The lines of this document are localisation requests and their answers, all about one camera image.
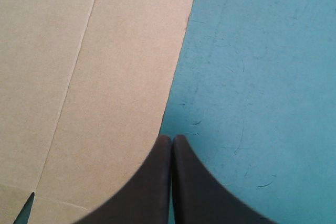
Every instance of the blue floor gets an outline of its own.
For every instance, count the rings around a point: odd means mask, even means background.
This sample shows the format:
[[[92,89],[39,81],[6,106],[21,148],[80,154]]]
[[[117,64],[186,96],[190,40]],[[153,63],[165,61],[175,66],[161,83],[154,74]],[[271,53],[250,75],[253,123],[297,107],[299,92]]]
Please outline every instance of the blue floor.
[[[194,0],[161,133],[272,220],[336,223],[336,0]]]

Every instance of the cardboard sheet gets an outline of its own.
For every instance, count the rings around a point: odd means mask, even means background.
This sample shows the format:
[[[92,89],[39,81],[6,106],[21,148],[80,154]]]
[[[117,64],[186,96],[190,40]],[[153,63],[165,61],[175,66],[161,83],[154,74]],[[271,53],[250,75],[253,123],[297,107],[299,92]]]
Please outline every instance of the cardboard sheet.
[[[0,0],[0,184],[36,189],[92,5]]]
[[[0,223],[13,223],[31,193],[0,184]]]
[[[161,125],[192,1],[96,0],[37,195],[91,210],[138,169]]]
[[[0,183],[69,223],[151,149],[193,0],[0,1]]]
[[[39,211],[30,214],[29,223],[69,224],[88,213],[81,207],[40,197],[35,197],[34,207]]]

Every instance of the scuff mark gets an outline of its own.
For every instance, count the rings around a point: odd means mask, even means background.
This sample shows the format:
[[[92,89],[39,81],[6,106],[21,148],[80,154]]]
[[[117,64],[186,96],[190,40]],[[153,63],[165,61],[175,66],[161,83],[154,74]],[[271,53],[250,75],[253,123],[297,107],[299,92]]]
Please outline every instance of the scuff mark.
[[[245,128],[245,126],[244,126],[244,120],[243,120],[243,128],[242,128],[242,130],[241,130],[241,136],[240,136],[239,145],[238,145],[238,147],[236,148],[236,150],[235,150],[235,152],[234,152],[235,155],[237,155],[237,153],[239,152],[241,143],[242,143],[242,141],[243,141],[243,137],[244,137],[244,128]]]
[[[200,120],[200,121],[198,121],[198,122],[195,122],[195,123],[193,123],[193,124],[190,125],[190,126],[196,126],[196,125],[199,125],[201,122],[202,122],[202,120]]]
[[[217,22],[217,25],[216,25],[216,28],[215,28],[215,32],[214,32],[214,36],[213,36],[213,39],[212,39],[212,43],[211,43],[212,45],[211,45],[210,51],[209,51],[209,58],[212,56],[212,54],[214,52],[214,45],[217,43],[217,36],[218,36],[218,33],[219,33],[219,28],[222,24],[225,9],[227,7],[228,2],[229,2],[229,0],[224,0],[223,5],[222,5],[222,9],[220,10],[221,12],[219,14],[219,19],[218,19],[218,22]]]
[[[272,175],[272,177],[274,178],[270,183],[268,184],[265,184],[265,185],[261,185],[261,186],[257,186],[258,188],[265,188],[265,187],[268,187],[270,186],[276,179],[277,175]]]
[[[185,134],[190,134],[190,135],[194,135],[194,136],[199,136],[199,133],[192,133],[192,132],[185,132]]]
[[[274,182],[274,180],[273,180],[273,181],[271,181],[271,182],[270,182],[270,183],[268,183],[268,184],[265,184],[265,185],[258,186],[258,188],[264,188],[264,187],[268,187],[268,186],[269,186],[269,185],[271,185],[273,182]]]
[[[205,24],[205,22],[202,22],[202,21],[198,21],[198,20],[192,20],[190,19],[189,22],[195,22],[195,23],[201,23],[201,24]]]
[[[230,70],[232,73],[234,73],[234,71],[231,69],[231,68],[229,68],[228,66],[225,66],[228,70]]]
[[[247,174],[248,174],[248,171],[250,170],[250,167],[251,167],[251,164],[248,164],[246,173],[245,173],[245,175],[244,175],[244,178],[246,178],[246,176],[247,176]]]

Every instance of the teal floor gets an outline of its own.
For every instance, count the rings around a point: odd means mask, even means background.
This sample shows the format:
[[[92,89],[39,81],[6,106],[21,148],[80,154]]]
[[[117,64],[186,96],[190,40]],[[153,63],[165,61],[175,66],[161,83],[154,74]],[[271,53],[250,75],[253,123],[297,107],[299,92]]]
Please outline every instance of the teal floor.
[[[161,133],[272,220],[336,223],[336,0],[194,0]]]

